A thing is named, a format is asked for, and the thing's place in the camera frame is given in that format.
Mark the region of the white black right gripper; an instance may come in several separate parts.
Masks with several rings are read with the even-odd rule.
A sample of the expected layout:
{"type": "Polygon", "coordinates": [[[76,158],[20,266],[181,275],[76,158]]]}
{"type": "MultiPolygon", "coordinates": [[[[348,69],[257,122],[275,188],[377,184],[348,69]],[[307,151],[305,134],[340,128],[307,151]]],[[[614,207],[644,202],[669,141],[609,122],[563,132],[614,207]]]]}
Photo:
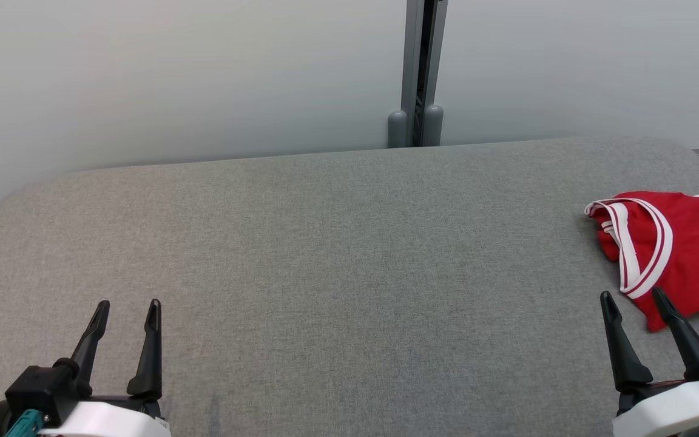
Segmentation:
{"type": "MultiPolygon", "coordinates": [[[[683,379],[699,380],[699,335],[660,287],[652,290],[658,313],[669,327],[684,365],[683,379]]],[[[621,312],[610,291],[599,297],[615,389],[648,387],[651,371],[641,363],[627,337],[621,312]]],[[[699,427],[699,381],[685,382],[640,401],[612,421],[613,436],[669,436],[699,427]]]]}

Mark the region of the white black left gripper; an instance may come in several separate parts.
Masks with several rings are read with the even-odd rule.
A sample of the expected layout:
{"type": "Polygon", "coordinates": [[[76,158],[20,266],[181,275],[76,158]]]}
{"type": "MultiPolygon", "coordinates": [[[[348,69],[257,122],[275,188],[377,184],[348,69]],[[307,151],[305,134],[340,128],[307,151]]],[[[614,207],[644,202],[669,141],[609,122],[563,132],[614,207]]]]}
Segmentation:
{"type": "MultiPolygon", "coordinates": [[[[102,300],[70,357],[77,365],[77,390],[92,390],[95,354],[109,318],[110,303],[102,300]]],[[[39,436],[171,436],[161,414],[163,395],[163,308],[158,299],[149,304],[145,338],[138,368],[128,381],[128,396],[92,396],[72,401],[58,419],[50,419],[39,436]]]]}

